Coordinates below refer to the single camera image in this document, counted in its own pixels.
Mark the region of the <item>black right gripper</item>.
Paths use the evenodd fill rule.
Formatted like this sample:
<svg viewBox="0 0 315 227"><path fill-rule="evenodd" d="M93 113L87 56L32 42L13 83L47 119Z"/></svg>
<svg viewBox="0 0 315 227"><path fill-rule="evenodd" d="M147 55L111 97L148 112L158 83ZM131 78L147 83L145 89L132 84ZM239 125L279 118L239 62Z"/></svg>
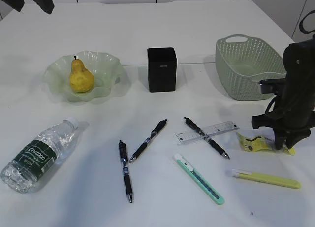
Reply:
<svg viewBox="0 0 315 227"><path fill-rule="evenodd" d="M291 149L311 135L315 126L315 40L290 44L283 53L286 83L265 113L252 117L252 127L274 128L277 150Z"/></svg>

